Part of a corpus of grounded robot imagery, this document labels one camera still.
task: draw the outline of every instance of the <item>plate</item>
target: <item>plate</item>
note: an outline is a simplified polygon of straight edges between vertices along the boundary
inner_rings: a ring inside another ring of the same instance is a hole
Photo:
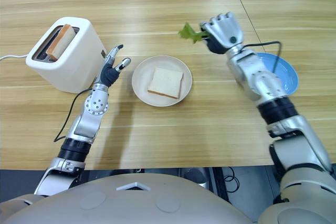
[[[272,72],[277,56],[267,52],[259,52],[258,56],[265,64],[266,68]],[[284,59],[279,58],[275,74],[281,79],[282,88],[288,95],[293,94],[298,89],[299,76],[292,65]]]
[[[166,97],[159,94],[149,93],[148,85],[153,79],[154,69],[164,68],[183,73],[178,99]],[[174,105],[182,101],[189,93],[193,83],[190,70],[187,65],[171,56],[154,56],[141,62],[133,72],[132,87],[136,96],[143,102],[157,107]]]

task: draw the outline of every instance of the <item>white toaster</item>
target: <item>white toaster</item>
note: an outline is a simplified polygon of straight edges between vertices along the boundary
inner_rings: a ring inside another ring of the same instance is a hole
[[[57,61],[46,50],[58,35],[63,25],[70,24],[75,37]],[[57,20],[32,48],[26,64],[55,88],[79,93],[92,84],[104,63],[106,49],[90,21],[84,18],[63,17]]]

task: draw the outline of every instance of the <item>lettuce leaf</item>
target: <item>lettuce leaf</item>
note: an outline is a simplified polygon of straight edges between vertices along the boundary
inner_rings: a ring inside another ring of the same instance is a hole
[[[200,31],[199,33],[196,33],[189,23],[185,23],[183,29],[179,31],[178,34],[183,39],[192,39],[193,43],[201,41],[202,37],[208,37],[208,32]]]

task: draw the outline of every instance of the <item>white power cord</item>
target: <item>white power cord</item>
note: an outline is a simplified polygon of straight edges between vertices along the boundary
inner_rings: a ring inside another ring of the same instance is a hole
[[[12,58],[25,58],[25,57],[27,57],[27,55],[20,55],[20,56],[18,56],[18,55],[6,55],[6,56],[0,57],[0,60],[10,58],[10,57],[12,57]]]

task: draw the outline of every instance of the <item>robotic hand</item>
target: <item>robotic hand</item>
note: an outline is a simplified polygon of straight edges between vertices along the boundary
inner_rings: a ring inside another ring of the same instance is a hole
[[[253,100],[271,137],[269,147],[283,175],[281,194],[260,217],[260,223],[336,223],[336,181],[328,153],[306,118],[299,115],[278,76],[268,71],[257,54],[243,46],[243,32],[232,13],[200,24],[210,51],[226,53],[227,65]]]
[[[113,67],[117,52],[113,48],[95,78],[92,91],[85,99],[82,112],[73,122],[61,150],[47,168],[36,190],[36,195],[54,195],[74,186],[85,168],[85,159],[97,136],[103,115],[109,108],[108,89],[118,79],[120,72],[131,63],[125,58]]]

